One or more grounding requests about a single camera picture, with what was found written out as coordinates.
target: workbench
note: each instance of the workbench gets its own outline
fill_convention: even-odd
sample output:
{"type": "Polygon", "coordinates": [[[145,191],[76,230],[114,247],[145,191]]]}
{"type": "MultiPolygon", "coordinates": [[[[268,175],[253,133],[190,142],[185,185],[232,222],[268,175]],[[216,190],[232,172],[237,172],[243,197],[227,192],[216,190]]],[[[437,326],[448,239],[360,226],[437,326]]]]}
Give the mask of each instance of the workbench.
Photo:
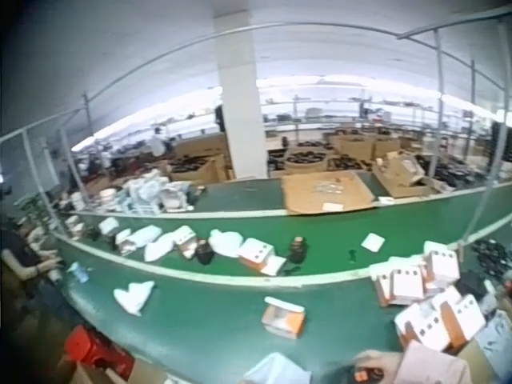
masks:
{"type": "MultiPolygon", "coordinates": [[[[370,188],[381,195],[381,186],[370,188]]],[[[400,308],[378,306],[366,278],[367,267],[390,256],[419,254],[425,240],[459,241],[481,196],[482,188],[477,188],[357,212],[289,216],[278,181],[212,186],[194,212],[165,218],[118,215],[117,219],[122,228],[154,224],[164,233],[188,225],[202,237],[212,229],[235,230],[244,238],[272,244],[283,256],[293,237],[303,236],[310,248],[300,270],[291,271],[289,277],[268,278],[233,259],[217,256],[210,266],[201,266],[177,253],[144,263],[141,251],[123,258],[106,242],[60,238],[64,259],[90,269],[87,283],[67,278],[66,292],[72,304],[113,341],[191,382],[236,383],[272,352],[312,370],[314,382],[319,382],[318,373],[361,350],[399,350],[391,321],[400,308]],[[372,232],[386,239],[376,254],[361,247],[372,232]],[[355,262],[350,250],[356,251],[355,262]],[[113,289],[149,280],[156,287],[142,316],[127,314],[114,300],[113,289]],[[262,326],[267,295],[306,308],[306,326],[298,340],[280,338],[262,326]]],[[[90,224],[105,218],[81,216],[90,224]]],[[[492,190],[470,241],[493,234],[510,242],[511,219],[512,185],[507,183],[492,190]]],[[[464,268],[474,265],[467,253],[464,268]]]]}

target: metal railing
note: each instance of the metal railing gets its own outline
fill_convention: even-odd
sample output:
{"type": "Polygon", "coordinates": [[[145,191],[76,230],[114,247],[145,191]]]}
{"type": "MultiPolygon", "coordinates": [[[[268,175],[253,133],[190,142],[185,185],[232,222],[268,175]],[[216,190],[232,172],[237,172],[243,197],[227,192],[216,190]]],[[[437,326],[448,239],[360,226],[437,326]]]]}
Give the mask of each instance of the metal railing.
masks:
{"type": "MultiPolygon", "coordinates": [[[[504,96],[503,106],[504,106],[505,112],[507,112],[509,109],[509,95],[510,95],[510,93],[509,93],[510,92],[510,46],[509,46],[509,42],[507,40],[506,28],[505,28],[503,18],[505,16],[509,16],[510,11],[511,11],[511,6],[506,6],[506,7],[497,9],[497,10],[487,11],[485,13],[473,14],[473,15],[468,15],[465,17],[451,18],[444,22],[436,23],[432,26],[425,26],[425,27],[417,28],[417,29],[409,31],[409,32],[405,32],[404,34],[398,34],[398,33],[392,32],[392,31],[383,30],[383,29],[372,27],[372,26],[359,26],[359,25],[348,24],[348,23],[330,23],[330,22],[272,22],[272,23],[266,23],[266,24],[260,24],[260,25],[245,26],[242,28],[236,28],[236,29],[224,31],[221,33],[209,34],[207,36],[202,36],[202,37],[196,38],[192,41],[181,44],[180,46],[177,46],[177,47],[173,48],[172,50],[169,50],[163,54],[156,56],[155,58],[152,58],[152,59],[140,64],[139,66],[136,66],[135,68],[133,68],[132,70],[129,70],[128,72],[124,73],[122,76],[116,78],[115,80],[113,80],[112,82],[110,82],[109,84],[107,84],[106,86],[104,86],[98,92],[96,92],[95,94],[93,94],[91,96],[88,96],[87,94],[84,93],[84,95],[83,95],[84,105],[83,106],[81,106],[75,110],[69,110],[66,112],[62,112],[60,114],[49,116],[48,118],[43,118],[37,122],[33,122],[27,126],[19,128],[17,130],[14,130],[14,131],[10,132],[9,134],[0,137],[0,143],[4,142],[5,140],[8,140],[9,138],[13,138],[17,135],[22,136],[26,156],[29,160],[30,172],[32,173],[34,180],[37,184],[38,192],[42,196],[42,200],[44,201],[46,208],[48,209],[48,211],[50,213],[50,216],[58,221],[57,215],[51,208],[50,202],[48,201],[46,194],[44,193],[44,189],[42,188],[41,180],[40,180],[40,177],[37,172],[37,167],[34,162],[34,157],[32,155],[30,140],[28,138],[29,130],[43,124],[44,122],[49,122],[49,121],[53,121],[53,120],[63,117],[63,116],[68,116],[68,118],[64,121],[64,123],[59,125],[58,129],[60,130],[62,146],[64,147],[64,151],[66,153],[66,158],[69,163],[71,172],[72,172],[73,176],[76,178],[78,188],[82,192],[84,198],[87,199],[86,188],[84,187],[82,180],[79,177],[78,170],[74,164],[74,160],[73,160],[72,154],[70,152],[70,145],[68,143],[66,129],[65,129],[66,125],[73,118],[75,118],[80,113],[81,110],[84,110],[86,112],[87,128],[90,131],[90,134],[92,135],[92,137],[94,137],[94,130],[93,130],[93,125],[92,125],[93,120],[91,117],[90,104],[94,103],[94,101],[98,100],[98,98],[102,94],[104,94],[107,90],[113,88],[114,86],[116,86],[117,84],[119,84],[124,79],[131,76],[132,74],[136,73],[140,69],[142,69],[154,62],[157,62],[157,61],[163,59],[164,57],[167,57],[171,54],[175,54],[175,53],[180,52],[188,47],[195,46],[202,42],[208,42],[210,40],[215,40],[216,38],[220,38],[220,37],[232,35],[232,34],[239,34],[239,33],[244,33],[244,32],[264,30],[264,29],[269,29],[269,28],[278,28],[278,27],[284,27],[284,26],[325,26],[325,27],[333,27],[334,26],[334,27],[339,27],[339,28],[351,28],[351,29],[356,29],[356,30],[366,30],[366,31],[370,31],[370,32],[375,32],[377,34],[385,34],[385,35],[388,35],[391,37],[395,37],[396,39],[399,39],[399,40],[406,39],[410,42],[417,43],[420,46],[424,46],[426,48],[434,50],[436,53],[437,65],[438,65],[438,90],[441,92],[441,94],[443,94],[443,91],[444,91],[443,59],[449,58],[449,59],[455,60],[456,62],[458,62],[465,68],[469,68],[471,70],[471,89],[472,89],[471,101],[472,101],[472,103],[474,103],[474,98],[475,98],[475,92],[474,92],[475,79],[476,79],[476,76],[479,75],[482,78],[484,78],[485,80],[487,80],[488,82],[490,82],[491,84],[493,84],[494,86],[496,86],[500,91],[503,92],[503,96],[504,96]],[[504,56],[503,67],[504,67],[505,81],[504,81],[503,85],[499,84],[497,81],[493,80],[488,75],[481,72],[480,70],[477,70],[474,62],[465,62],[462,59],[458,58],[457,56],[455,56],[449,52],[446,52],[442,49],[442,40],[441,40],[441,35],[439,32],[440,29],[446,28],[449,26],[460,25],[460,24],[464,24],[464,23],[468,23],[468,22],[480,22],[482,20],[491,20],[491,19],[498,20],[498,35],[500,38],[502,54],[504,56]],[[430,32],[430,31],[433,31],[433,33],[434,33],[434,40],[435,40],[434,45],[431,45],[426,42],[423,42],[423,41],[413,38],[413,36],[415,36],[416,34],[421,34],[421,33],[430,32]]],[[[438,105],[439,111],[442,112],[442,109],[444,107],[443,101],[440,98],[438,102],[439,102],[439,105],[438,105]]],[[[429,176],[433,175],[433,173],[435,171],[435,164],[436,164],[437,158],[438,158],[438,147],[439,147],[438,144],[440,143],[440,137],[441,137],[442,113],[440,113],[438,115],[439,115],[438,130],[437,130],[437,133],[435,136],[435,142],[436,142],[435,152],[436,152],[436,154],[435,154],[434,159],[430,165],[429,176]]],[[[473,218],[472,222],[470,223],[470,225],[468,226],[468,229],[465,233],[465,237],[467,237],[467,235],[473,230],[479,217],[481,216],[484,206],[486,204],[486,201],[489,197],[490,191],[492,189],[493,182],[496,179],[496,175],[497,175],[497,172],[499,169],[499,163],[501,161],[503,149],[505,146],[505,134],[506,134],[506,125],[505,125],[505,123],[503,123],[501,131],[500,131],[500,135],[499,135],[497,150],[496,150],[496,153],[494,156],[493,166],[492,166],[492,169],[490,172],[490,180],[487,183],[487,188],[486,188],[485,193],[482,196],[480,204],[478,205],[478,208],[475,211],[474,218],[473,218]]],[[[62,226],[60,224],[59,224],[59,230],[61,232],[65,233],[64,229],[62,228],[62,226]]]]}

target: red stool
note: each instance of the red stool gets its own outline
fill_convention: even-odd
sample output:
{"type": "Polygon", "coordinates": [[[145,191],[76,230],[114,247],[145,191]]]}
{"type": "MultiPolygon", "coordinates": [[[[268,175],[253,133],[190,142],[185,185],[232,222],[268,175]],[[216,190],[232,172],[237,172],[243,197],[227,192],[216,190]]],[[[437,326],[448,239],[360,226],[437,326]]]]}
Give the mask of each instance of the red stool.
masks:
{"type": "Polygon", "coordinates": [[[134,367],[134,358],[116,347],[107,346],[93,331],[77,326],[68,336],[64,350],[71,360],[82,364],[111,368],[124,380],[128,380],[134,367]]]}

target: white stripe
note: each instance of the white stripe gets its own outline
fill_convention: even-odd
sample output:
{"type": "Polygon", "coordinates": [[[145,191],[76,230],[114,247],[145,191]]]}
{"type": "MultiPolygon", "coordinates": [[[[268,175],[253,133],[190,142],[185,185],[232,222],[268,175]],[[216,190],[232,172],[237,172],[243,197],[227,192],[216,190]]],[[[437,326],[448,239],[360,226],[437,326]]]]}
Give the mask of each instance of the white stripe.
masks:
{"type": "MultiPolygon", "coordinates": [[[[512,214],[508,214],[504,218],[490,224],[489,226],[475,232],[468,237],[468,242],[464,245],[471,244],[480,238],[495,232],[498,228],[504,226],[512,220],[512,214]]],[[[80,250],[83,250],[89,254],[93,254],[100,258],[104,258],[111,262],[116,262],[124,266],[129,266],[137,270],[143,270],[152,274],[159,274],[161,276],[167,276],[170,278],[180,278],[184,280],[191,280],[194,282],[207,282],[211,284],[223,284],[228,286],[288,286],[288,287],[300,287],[300,286],[312,286],[320,284],[329,284],[335,282],[346,282],[349,280],[357,280],[359,278],[369,277],[369,269],[361,268],[359,270],[349,270],[343,272],[334,272],[331,274],[313,274],[309,276],[289,276],[289,277],[278,277],[278,278],[265,278],[265,277],[238,277],[238,276],[222,276],[214,274],[199,274],[196,272],[188,272],[184,270],[172,270],[163,266],[154,266],[145,264],[144,262],[137,262],[135,260],[129,260],[115,254],[110,254],[103,250],[98,250],[92,246],[87,246],[70,240],[61,236],[60,234],[54,234],[60,240],[67,242],[71,246],[74,246],[80,250]]],[[[452,242],[448,245],[451,249],[456,249],[459,242],[452,242]]]]}
{"type": "MultiPolygon", "coordinates": [[[[494,186],[494,188],[502,188],[504,186],[512,186],[512,182],[504,182],[494,186]]],[[[429,196],[415,196],[412,198],[397,198],[395,199],[395,206],[398,204],[411,204],[414,202],[429,202],[432,200],[439,200],[442,198],[455,198],[457,196],[463,196],[464,194],[475,194],[477,192],[483,192],[486,189],[485,186],[478,188],[472,188],[468,190],[457,190],[449,194],[432,194],[429,196]]],[[[373,208],[385,208],[389,206],[381,206],[379,202],[373,202],[373,208]]],[[[148,215],[148,214],[125,214],[120,212],[90,212],[90,211],[71,211],[70,214],[77,214],[83,216],[100,216],[100,217],[113,217],[113,218],[275,218],[279,216],[287,216],[287,210],[240,210],[240,211],[216,211],[216,212],[183,212],[173,214],[159,214],[159,215],[148,215]]]]}

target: ceiling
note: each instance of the ceiling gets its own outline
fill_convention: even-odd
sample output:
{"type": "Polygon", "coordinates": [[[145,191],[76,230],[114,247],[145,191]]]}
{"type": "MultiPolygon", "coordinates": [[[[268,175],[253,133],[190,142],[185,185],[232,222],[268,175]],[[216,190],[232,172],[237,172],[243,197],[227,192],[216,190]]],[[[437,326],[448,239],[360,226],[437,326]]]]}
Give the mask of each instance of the ceiling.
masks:
{"type": "MultiPolygon", "coordinates": [[[[252,23],[351,23],[404,32],[452,14],[507,0],[40,0],[26,8],[2,48],[2,134],[76,108],[145,61],[213,33],[213,17],[247,9],[252,23]]],[[[433,43],[431,34],[419,39],[433,43]]],[[[260,78],[356,74],[435,89],[434,52],[391,36],[332,26],[284,26],[254,32],[260,78]]],[[[502,57],[493,22],[442,31],[443,48],[499,81],[502,57]]],[[[470,71],[444,61],[446,92],[469,99],[470,71]]],[[[218,85],[214,42],[164,57],[107,90],[91,104],[95,130],[143,107],[218,85]]],[[[477,80],[478,104],[495,108],[495,86],[477,80]]],[[[48,135],[51,122],[33,136],[48,135]]],[[[68,125],[71,144],[90,136],[83,112],[68,125]]],[[[12,146],[4,143],[2,158],[12,146]]]]}

